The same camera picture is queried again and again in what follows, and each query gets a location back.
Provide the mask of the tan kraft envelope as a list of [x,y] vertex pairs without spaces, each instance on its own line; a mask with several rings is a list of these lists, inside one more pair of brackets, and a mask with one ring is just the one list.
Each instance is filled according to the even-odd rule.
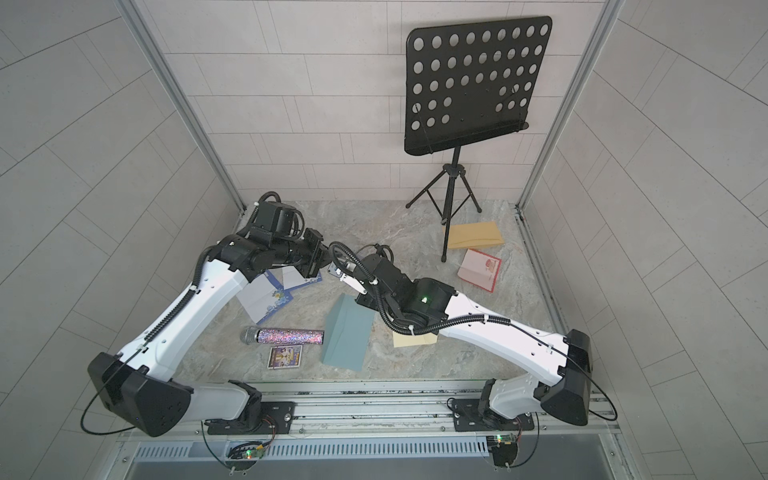
[[460,224],[451,227],[448,249],[477,249],[500,246],[505,243],[501,231],[493,221]]

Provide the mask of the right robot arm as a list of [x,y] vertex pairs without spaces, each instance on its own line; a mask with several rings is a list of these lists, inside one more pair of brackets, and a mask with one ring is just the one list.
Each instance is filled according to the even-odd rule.
[[378,312],[391,331],[408,338],[437,334],[461,340],[524,369],[516,378],[486,382],[477,407],[483,422],[543,412],[570,425],[587,425],[595,414],[591,394],[600,387],[592,378],[586,333],[534,328],[481,306],[444,282],[412,280],[393,264],[390,253],[380,245],[361,258],[341,242],[328,247],[341,280],[357,289],[357,303]]

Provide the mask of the cream yellow envelope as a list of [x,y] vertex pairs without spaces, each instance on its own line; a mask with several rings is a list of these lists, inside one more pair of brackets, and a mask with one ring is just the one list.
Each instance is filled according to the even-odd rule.
[[393,346],[395,348],[406,348],[433,345],[437,342],[438,336],[434,333],[427,333],[424,335],[402,335],[399,333],[393,333]]

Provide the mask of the teal blue envelope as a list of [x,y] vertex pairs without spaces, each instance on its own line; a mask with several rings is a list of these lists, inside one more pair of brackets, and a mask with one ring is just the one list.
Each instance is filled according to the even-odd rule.
[[374,318],[373,310],[358,305],[353,296],[341,294],[325,319],[321,362],[361,371]]

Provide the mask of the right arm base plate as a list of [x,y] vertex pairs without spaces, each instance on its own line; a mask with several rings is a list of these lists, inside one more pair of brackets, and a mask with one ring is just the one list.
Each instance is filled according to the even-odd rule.
[[535,423],[530,416],[522,414],[513,419],[506,418],[491,410],[480,399],[449,397],[446,406],[453,415],[457,432],[525,432],[535,429]]

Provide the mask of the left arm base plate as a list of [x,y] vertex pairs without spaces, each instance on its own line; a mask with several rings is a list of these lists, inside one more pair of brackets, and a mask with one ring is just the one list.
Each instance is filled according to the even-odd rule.
[[245,406],[233,420],[205,420],[209,435],[273,435],[288,434],[293,422],[294,402],[263,402],[257,400]]

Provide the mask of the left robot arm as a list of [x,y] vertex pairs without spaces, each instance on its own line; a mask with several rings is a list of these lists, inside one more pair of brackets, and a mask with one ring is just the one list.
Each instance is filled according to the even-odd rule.
[[322,234],[307,227],[302,213],[274,191],[263,194],[243,228],[202,251],[190,285],[142,334],[90,362],[92,399],[151,437],[184,422],[214,435],[273,427],[256,388],[242,381],[187,386],[175,372],[219,311],[258,276],[294,267],[314,278],[329,262]]

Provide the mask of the white letter with blue print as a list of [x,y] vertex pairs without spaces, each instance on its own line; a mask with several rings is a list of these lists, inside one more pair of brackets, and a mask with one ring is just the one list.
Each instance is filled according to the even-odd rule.
[[254,324],[259,324],[293,300],[293,295],[269,271],[246,285],[236,298]]

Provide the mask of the white and pink letter paper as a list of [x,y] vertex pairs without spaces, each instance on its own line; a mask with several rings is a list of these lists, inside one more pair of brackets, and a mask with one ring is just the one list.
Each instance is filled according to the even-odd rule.
[[501,259],[478,250],[468,249],[457,275],[461,280],[493,293],[501,266]]

